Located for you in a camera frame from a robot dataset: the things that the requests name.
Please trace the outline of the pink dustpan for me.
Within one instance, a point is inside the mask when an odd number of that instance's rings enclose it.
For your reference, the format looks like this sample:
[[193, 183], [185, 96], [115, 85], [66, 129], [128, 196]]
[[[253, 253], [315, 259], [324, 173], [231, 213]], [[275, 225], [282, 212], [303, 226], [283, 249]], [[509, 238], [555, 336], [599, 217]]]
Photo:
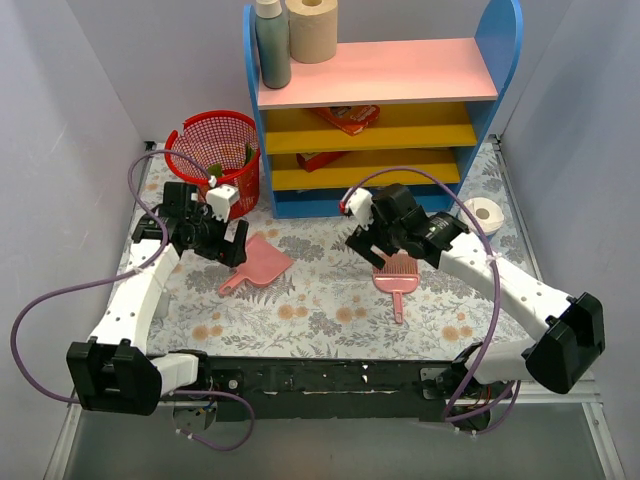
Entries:
[[247, 260], [236, 267], [235, 273], [220, 286], [218, 292], [221, 296], [229, 295], [244, 281], [256, 287], [266, 287], [294, 263], [257, 234], [247, 240], [246, 254]]

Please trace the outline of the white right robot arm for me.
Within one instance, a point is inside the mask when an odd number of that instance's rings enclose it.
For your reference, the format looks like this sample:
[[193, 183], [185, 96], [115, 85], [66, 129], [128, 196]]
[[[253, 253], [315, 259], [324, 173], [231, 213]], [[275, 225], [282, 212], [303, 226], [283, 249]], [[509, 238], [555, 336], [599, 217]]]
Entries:
[[589, 293], [573, 298], [501, 257], [487, 254], [480, 237], [458, 218], [428, 215], [409, 189], [392, 184], [377, 194], [364, 188], [342, 200], [341, 211], [358, 226], [346, 244], [372, 266], [403, 251], [458, 278], [500, 308], [528, 334], [519, 342], [474, 345], [452, 362], [445, 381], [464, 397], [489, 384], [534, 380], [566, 394], [605, 349], [603, 306]]

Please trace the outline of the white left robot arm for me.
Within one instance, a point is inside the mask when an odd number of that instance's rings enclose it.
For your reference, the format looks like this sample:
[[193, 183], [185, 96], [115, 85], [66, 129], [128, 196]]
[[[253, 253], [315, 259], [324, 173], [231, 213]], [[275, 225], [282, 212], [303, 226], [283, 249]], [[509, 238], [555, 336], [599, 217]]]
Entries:
[[171, 273], [186, 251], [233, 268], [247, 259], [248, 223], [225, 235], [237, 188], [220, 185], [203, 201], [195, 186], [164, 185], [161, 203], [148, 210], [132, 233], [131, 277], [120, 283], [98, 325], [85, 342], [74, 342], [66, 361], [80, 404], [86, 410], [136, 415], [153, 413], [160, 399], [180, 389], [193, 400], [213, 388], [206, 355], [179, 350], [156, 358], [146, 354], [147, 337]]

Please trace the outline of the pink hand brush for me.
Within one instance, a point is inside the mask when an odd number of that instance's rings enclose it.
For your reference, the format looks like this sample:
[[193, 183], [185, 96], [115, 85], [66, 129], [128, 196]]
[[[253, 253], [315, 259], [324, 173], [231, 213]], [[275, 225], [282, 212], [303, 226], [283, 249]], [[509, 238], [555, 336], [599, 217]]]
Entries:
[[372, 278], [378, 290], [391, 295], [394, 321], [403, 324], [403, 296], [414, 292], [421, 281], [417, 260], [406, 253], [394, 254], [386, 258], [382, 269], [372, 269]]

